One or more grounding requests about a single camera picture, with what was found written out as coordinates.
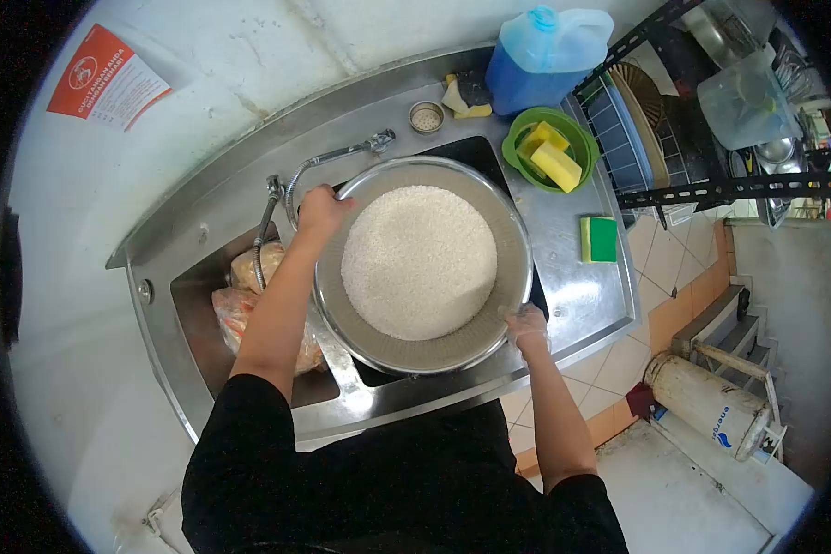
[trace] person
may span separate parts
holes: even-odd
[[[546,322],[506,317],[530,372],[545,494],[515,473],[498,400],[296,452],[289,399],[314,264],[352,199],[310,190],[250,316],[181,489],[198,552],[626,552]]]

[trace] white rice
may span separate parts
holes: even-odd
[[[438,187],[383,194],[357,217],[342,256],[344,291],[361,317],[403,340],[438,338],[476,316],[493,290],[493,233]]]

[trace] poster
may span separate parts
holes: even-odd
[[[96,24],[74,52],[47,111],[128,131],[171,91],[129,46]]]

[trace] plastic bag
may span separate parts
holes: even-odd
[[[222,338],[234,355],[240,350],[240,340],[244,338],[246,322],[255,309],[259,295],[252,291],[237,288],[212,291],[212,309],[219,318]]]
[[[219,328],[222,329],[222,338],[234,355],[240,351],[240,341],[246,331],[246,323],[253,313],[259,295],[252,291],[234,287],[219,289],[212,292],[212,309],[219,319]],[[321,359],[323,352],[313,336],[310,326],[305,322],[305,334],[299,345],[299,355],[296,356],[295,375],[307,373],[311,369],[325,371]]]
[[[279,240],[262,245],[259,255],[261,256],[261,272],[265,276],[265,283],[271,280],[271,276],[277,271],[277,266],[283,261],[285,251]],[[255,294],[261,294],[259,283],[255,279],[253,271],[253,250],[237,256],[231,262],[231,286],[238,289],[249,289]]]

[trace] orange plastic bag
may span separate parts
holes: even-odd
[[[215,310],[215,316],[219,319],[222,338],[225,339],[225,344],[234,355],[240,351],[240,341],[244,337],[246,323],[258,301],[258,294],[234,287],[212,292],[212,309]],[[301,375],[315,367],[324,371],[325,368],[321,366],[322,356],[323,352],[317,344],[317,338],[305,322],[305,334],[299,345],[299,355],[296,357],[295,375]]]

